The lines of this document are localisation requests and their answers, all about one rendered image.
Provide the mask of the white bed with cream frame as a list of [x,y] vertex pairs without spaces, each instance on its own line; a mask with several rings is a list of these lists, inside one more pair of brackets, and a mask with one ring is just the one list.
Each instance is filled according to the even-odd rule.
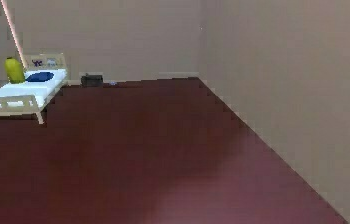
[[35,114],[38,123],[43,124],[41,112],[59,92],[68,84],[68,67],[63,53],[37,54],[24,56],[27,67],[25,77],[40,72],[52,73],[53,77],[45,82],[20,84],[7,83],[0,87],[0,117]]

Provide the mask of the blue pillow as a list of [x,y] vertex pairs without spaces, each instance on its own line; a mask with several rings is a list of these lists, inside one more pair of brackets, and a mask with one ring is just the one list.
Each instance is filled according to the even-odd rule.
[[46,82],[51,80],[54,77],[54,74],[51,72],[38,72],[31,74],[26,78],[27,82]]

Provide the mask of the black box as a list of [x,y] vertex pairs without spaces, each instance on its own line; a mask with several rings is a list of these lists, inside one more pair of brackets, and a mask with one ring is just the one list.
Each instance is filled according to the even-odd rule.
[[102,75],[89,75],[86,73],[81,77],[81,85],[83,87],[99,87],[103,85]]

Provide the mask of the yellow-green rounded object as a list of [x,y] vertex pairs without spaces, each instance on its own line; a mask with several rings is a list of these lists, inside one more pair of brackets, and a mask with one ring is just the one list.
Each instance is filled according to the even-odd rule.
[[22,64],[15,58],[8,57],[5,60],[4,67],[11,84],[19,84],[25,81]]

